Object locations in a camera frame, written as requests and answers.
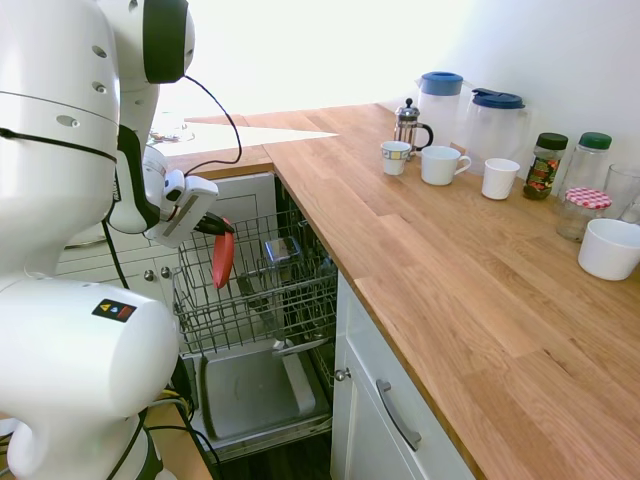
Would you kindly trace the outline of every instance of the red checkered lid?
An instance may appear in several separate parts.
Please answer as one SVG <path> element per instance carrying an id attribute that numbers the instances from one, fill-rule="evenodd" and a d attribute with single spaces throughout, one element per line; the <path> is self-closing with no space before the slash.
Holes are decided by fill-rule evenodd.
<path id="1" fill-rule="evenodd" d="M 571 203 L 591 210 L 600 210 L 611 206 L 609 195 L 595 188 L 570 188 L 567 190 L 565 198 Z"/>

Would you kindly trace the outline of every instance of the wire rack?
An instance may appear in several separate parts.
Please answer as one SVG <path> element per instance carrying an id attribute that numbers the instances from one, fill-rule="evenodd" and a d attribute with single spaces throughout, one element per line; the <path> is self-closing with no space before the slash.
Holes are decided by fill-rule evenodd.
<path id="1" fill-rule="evenodd" d="M 300 211 L 233 227 L 234 263 L 221 289 L 212 281 L 214 236 L 194 232 L 179 248 L 174 313 L 189 353 L 218 352 L 265 338 L 273 338 L 283 351 L 330 343 L 337 268 Z M 274 256 L 274 245 L 285 244 L 287 255 Z"/>

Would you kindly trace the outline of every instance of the jar with checkered lid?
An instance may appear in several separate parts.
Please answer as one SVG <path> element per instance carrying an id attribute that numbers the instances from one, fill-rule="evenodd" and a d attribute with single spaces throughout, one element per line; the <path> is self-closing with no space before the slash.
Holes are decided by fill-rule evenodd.
<path id="1" fill-rule="evenodd" d="M 609 196 L 595 188 L 575 187 L 567 190 L 556 231 L 573 242 L 582 242 L 587 224 L 602 216 L 611 206 Z"/>

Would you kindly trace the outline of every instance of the black cable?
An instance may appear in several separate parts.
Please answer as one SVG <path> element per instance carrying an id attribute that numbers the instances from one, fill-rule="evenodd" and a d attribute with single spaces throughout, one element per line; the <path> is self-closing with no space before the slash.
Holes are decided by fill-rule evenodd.
<path id="1" fill-rule="evenodd" d="M 120 470 L 120 467 L 122 466 L 124 461 L 127 459 L 127 456 L 131 452 L 131 449 L 133 448 L 133 445 L 136 443 L 136 439 L 138 438 L 138 435 L 140 434 L 140 431 L 142 430 L 142 426 L 144 424 L 144 419 L 147 418 L 147 409 L 145 408 L 138 415 L 139 415 L 140 418 L 139 418 L 139 421 L 138 421 L 138 426 L 136 427 L 136 431 L 133 433 L 133 437 L 131 437 L 131 440 L 129 441 L 129 445 L 127 445 L 127 448 L 124 450 L 124 452 L 122 452 L 122 456 L 120 457 L 120 460 L 118 460 L 118 463 L 116 463 L 116 466 L 113 467 L 113 470 L 111 470 L 111 473 L 107 477 L 107 480 L 113 480 L 113 478 L 118 473 L 118 470 Z"/>
<path id="2" fill-rule="evenodd" d="M 231 115 L 229 115 L 227 113 L 227 111 L 224 109 L 224 107 L 220 104 L 220 102 L 218 101 L 218 99 L 216 97 L 213 96 L 213 94 L 207 90 L 207 87 L 205 87 L 204 85 L 202 85 L 199 81 L 197 81 L 195 78 L 190 77 L 189 75 L 185 75 L 184 78 L 186 78 L 187 80 L 195 83 L 196 85 L 198 85 L 201 89 L 203 89 L 211 98 L 213 98 L 213 101 L 216 102 L 216 104 L 218 105 L 218 107 L 220 107 L 220 110 L 222 110 L 222 112 L 224 113 L 224 116 L 227 117 L 227 120 L 229 121 L 229 123 L 231 124 L 231 126 L 233 127 L 233 131 L 236 134 L 236 141 L 238 142 L 238 157 L 231 161 L 231 162 L 225 162 L 223 160 L 209 160 L 207 162 L 202 162 L 198 165 L 196 165 L 195 167 L 191 167 L 189 170 L 187 170 L 184 173 L 184 176 L 187 177 L 191 174 L 191 172 L 193 172 L 194 170 L 197 170 L 200 167 L 203 167 L 205 165 L 209 165 L 211 163 L 224 163 L 225 165 L 233 165 L 234 163 L 238 163 L 240 161 L 240 158 L 242 158 L 242 143 L 240 142 L 240 134 L 238 133 L 238 128 L 236 127 L 236 124 L 234 123 L 233 119 L 231 118 Z"/>
<path id="3" fill-rule="evenodd" d="M 0 128 L 0 137 L 6 138 L 7 140 L 13 140 L 13 139 L 29 140 L 32 142 L 40 142 L 40 143 L 47 143 L 49 145 L 56 145 L 58 147 L 73 148 L 75 150 L 80 150 L 81 152 L 88 152 L 88 153 L 93 153 L 94 155 L 100 155 L 101 157 L 108 158 L 114 163 L 117 162 L 116 157 L 114 157 L 113 155 L 110 155 L 101 150 L 96 150 L 95 148 L 85 147 L 84 145 L 78 145 L 76 143 L 63 142 L 62 140 L 55 140 L 53 138 L 38 137 L 35 135 L 27 135 L 25 133 L 17 133 L 17 132 L 14 132 L 13 130 L 9 130 L 8 128 Z"/>
<path id="4" fill-rule="evenodd" d="M 213 453 L 213 456 L 216 458 L 216 463 L 218 464 L 218 471 L 220 473 L 220 480 L 224 480 L 224 475 L 222 474 L 222 464 L 220 462 L 220 457 L 218 457 L 218 454 L 216 453 L 216 451 L 211 446 L 211 443 L 209 442 L 209 439 L 206 437 L 206 435 L 204 433 L 202 433 L 202 432 L 199 432 L 195 428 L 193 428 L 191 426 L 191 424 L 187 423 L 186 427 L 180 427 L 178 425 L 161 425 L 159 427 L 149 427 L 149 428 L 147 428 L 147 430 L 149 430 L 149 431 L 152 431 L 152 430 L 182 430 L 184 432 L 195 433 L 196 435 L 198 435 L 200 438 L 202 438 L 204 440 L 204 443 L 207 444 L 207 447 L 209 447 L 209 450 L 211 451 L 211 453 Z"/>
<path id="5" fill-rule="evenodd" d="M 111 238 L 111 232 L 109 232 L 109 227 L 107 226 L 107 221 L 102 220 L 102 230 L 104 230 L 104 236 L 107 239 L 107 245 L 109 245 L 109 252 L 111 252 L 111 259 L 113 260 L 113 265 L 116 267 L 116 272 L 118 272 L 118 277 L 120 277 L 120 282 L 122 282 L 122 286 L 129 290 L 129 284 L 127 283 L 127 279 L 122 272 L 122 267 L 120 266 L 120 261 L 118 260 L 118 254 L 116 253 L 116 247 L 113 244 L 113 239 Z"/>

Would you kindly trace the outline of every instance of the small cup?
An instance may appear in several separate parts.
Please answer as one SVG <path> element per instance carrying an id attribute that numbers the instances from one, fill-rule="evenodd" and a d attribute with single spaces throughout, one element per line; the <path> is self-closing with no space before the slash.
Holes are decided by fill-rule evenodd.
<path id="1" fill-rule="evenodd" d="M 490 158 L 484 162 L 482 194 L 493 200 L 504 200 L 511 193 L 520 165 L 506 158 Z"/>
<path id="2" fill-rule="evenodd" d="M 411 154 L 411 145 L 395 140 L 384 142 L 382 148 L 382 161 L 384 173 L 387 175 L 400 175 L 404 172 L 404 162 Z"/>
<path id="3" fill-rule="evenodd" d="M 422 155 L 422 180 L 429 185 L 449 185 L 453 177 L 464 172 L 471 166 L 471 159 L 451 147 L 425 147 Z M 465 160 L 464 167 L 458 166 L 458 161 Z"/>
<path id="4" fill-rule="evenodd" d="M 578 263 L 604 280 L 624 280 L 640 262 L 640 226 L 610 218 L 587 225 Z"/>

